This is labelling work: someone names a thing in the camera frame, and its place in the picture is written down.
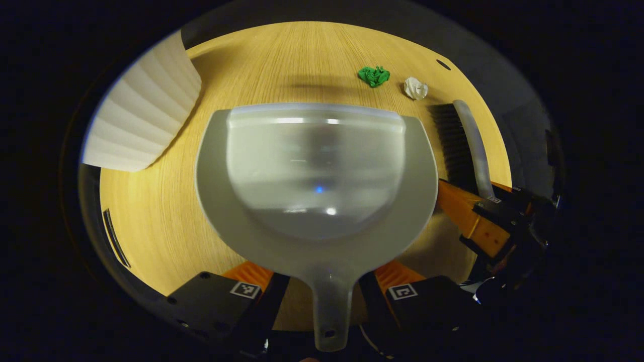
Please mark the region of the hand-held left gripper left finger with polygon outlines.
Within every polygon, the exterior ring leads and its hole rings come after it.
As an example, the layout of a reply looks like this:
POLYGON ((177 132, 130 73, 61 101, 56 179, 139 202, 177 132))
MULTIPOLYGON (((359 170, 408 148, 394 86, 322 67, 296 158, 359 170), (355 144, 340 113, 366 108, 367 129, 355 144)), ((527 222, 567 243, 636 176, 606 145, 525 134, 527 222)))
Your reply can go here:
POLYGON ((244 262, 202 271, 166 298, 171 319, 221 357, 266 357, 289 277, 244 262))

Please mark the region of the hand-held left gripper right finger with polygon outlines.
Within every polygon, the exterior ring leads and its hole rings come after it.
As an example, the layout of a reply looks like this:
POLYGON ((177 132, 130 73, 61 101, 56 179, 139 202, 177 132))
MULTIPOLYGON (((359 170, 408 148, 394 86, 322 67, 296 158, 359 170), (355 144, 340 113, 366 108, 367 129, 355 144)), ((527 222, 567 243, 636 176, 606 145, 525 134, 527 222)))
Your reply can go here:
POLYGON ((424 277, 393 260, 359 280, 363 332, 383 355, 479 355, 484 315, 449 277, 424 277))

